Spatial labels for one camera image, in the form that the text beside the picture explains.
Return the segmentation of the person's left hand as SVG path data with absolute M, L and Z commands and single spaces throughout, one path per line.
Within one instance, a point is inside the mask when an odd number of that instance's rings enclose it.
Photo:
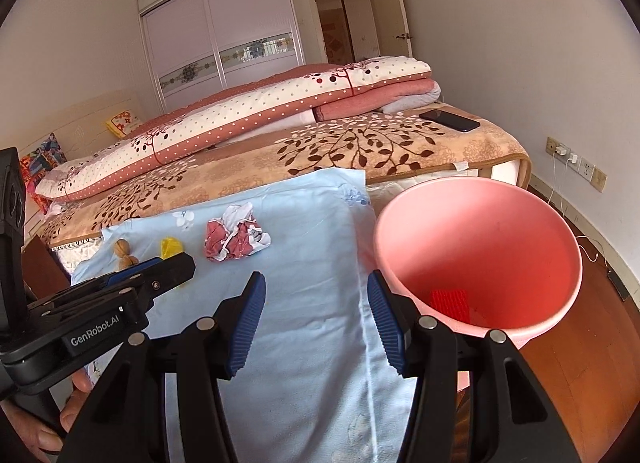
M 73 374 L 72 383 L 73 393 L 60 413 L 60 422 L 66 431 L 72 428 L 92 390 L 92 382 L 85 369 Z M 2 400 L 1 408 L 22 442 L 39 461 L 49 461 L 47 452 L 58 452 L 62 449 L 63 440 L 53 429 L 15 405 L 10 399 Z

